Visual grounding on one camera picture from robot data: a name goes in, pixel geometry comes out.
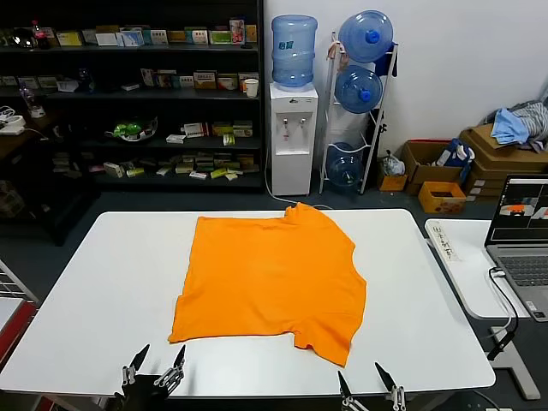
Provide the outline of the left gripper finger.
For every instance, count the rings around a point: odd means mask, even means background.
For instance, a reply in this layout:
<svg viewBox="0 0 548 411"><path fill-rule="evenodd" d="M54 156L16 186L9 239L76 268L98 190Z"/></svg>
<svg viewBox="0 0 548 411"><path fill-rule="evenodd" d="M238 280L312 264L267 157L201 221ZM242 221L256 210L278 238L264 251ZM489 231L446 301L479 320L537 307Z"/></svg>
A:
<svg viewBox="0 0 548 411"><path fill-rule="evenodd" d="M122 367L122 384L134 384L136 381L136 375L139 371L146 354L150 348L147 344L140 352L138 352L128 366Z"/></svg>
<svg viewBox="0 0 548 411"><path fill-rule="evenodd" d="M174 390L184 378L183 366L185 362L186 346L183 345L173 363L166 372L157 378L153 385L159 389Z"/></svg>

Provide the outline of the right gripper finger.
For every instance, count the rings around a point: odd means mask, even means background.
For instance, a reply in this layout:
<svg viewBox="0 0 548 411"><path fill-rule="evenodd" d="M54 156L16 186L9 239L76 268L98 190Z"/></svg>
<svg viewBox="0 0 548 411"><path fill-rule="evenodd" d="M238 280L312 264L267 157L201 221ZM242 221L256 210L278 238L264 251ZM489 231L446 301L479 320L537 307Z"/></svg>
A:
<svg viewBox="0 0 548 411"><path fill-rule="evenodd" d="M338 371L340 393L342 396L342 411L368 411L368 408L363 405L357 398L354 398L343 374Z"/></svg>
<svg viewBox="0 0 548 411"><path fill-rule="evenodd" d="M392 409L394 411L406 411L404 387L402 385L397 385L391 375L384 368L382 368L380 364L375 362L374 365L378 371L379 377L390 395Z"/></svg>

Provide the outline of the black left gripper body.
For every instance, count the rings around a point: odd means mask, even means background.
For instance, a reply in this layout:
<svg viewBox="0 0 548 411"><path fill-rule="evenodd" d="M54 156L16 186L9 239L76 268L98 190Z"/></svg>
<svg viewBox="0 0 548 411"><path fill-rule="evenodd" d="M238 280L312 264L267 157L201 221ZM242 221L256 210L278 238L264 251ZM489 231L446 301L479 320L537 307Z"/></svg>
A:
<svg viewBox="0 0 548 411"><path fill-rule="evenodd" d="M155 385L158 375L138 374L133 384L122 387L111 401L112 410L164 410L169 396L166 387Z"/></svg>

